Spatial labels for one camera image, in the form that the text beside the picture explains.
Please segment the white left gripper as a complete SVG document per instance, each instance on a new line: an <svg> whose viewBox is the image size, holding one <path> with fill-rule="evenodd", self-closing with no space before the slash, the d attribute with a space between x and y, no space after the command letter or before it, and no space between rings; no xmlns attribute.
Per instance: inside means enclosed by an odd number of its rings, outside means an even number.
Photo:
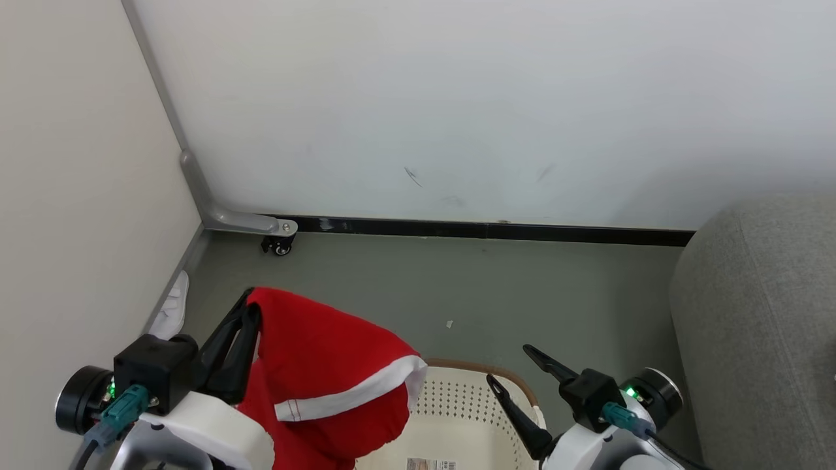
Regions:
<svg viewBox="0 0 836 470"><path fill-rule="evenodd" d="M245 290L211 333L196 359L196 386L165 416L144 413L143 422L162 425L183 441L236 469L271 469L274 440L250 417L228 404L242 402L262 324L259 304Z"/></svg>

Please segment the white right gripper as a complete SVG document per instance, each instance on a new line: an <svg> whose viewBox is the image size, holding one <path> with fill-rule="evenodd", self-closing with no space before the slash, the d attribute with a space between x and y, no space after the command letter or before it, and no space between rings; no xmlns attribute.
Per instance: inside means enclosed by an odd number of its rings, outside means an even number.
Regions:
<svg viewBox="0 0 836 470"><path fill-rule="evenodd" d="M529 359L543 372L552 375L559 384L570 384L579 374L558 360L553 359L533 345L523 345ZM494 375L487 375L487 384L504 410L507 419L532 460L543 461L543 469L620 469L621 464L612 456L600 458L604 440L612 437L619 429L608 426L602 433L591 431L585 426L572 426L558 438L553 448L553 437L530 419L511 399L510 393Z"/></svg>

